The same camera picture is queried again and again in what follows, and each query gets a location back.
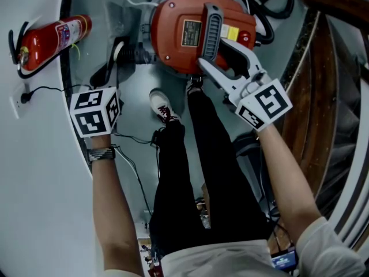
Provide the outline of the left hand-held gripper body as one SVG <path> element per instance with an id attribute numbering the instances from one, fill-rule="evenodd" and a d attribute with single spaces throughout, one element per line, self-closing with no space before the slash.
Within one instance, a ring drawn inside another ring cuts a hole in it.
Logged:
<path id="1" fill-rule="evenodd" d="M 74 93 L 70 117 L 80 138 L 111 134 L 121 113 L 117 87 Z"/>

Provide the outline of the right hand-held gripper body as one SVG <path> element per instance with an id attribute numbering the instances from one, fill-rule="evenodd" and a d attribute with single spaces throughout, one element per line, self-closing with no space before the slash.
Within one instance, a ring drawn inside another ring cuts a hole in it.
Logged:
<path id="1" fill-rule="evenodd" d="M 229 100 L 236 107 L 235 114 L 255 131 L 262 131 L 293 107 L 280 81 L 272 80 L 266 72 L 241 80 Z"/>

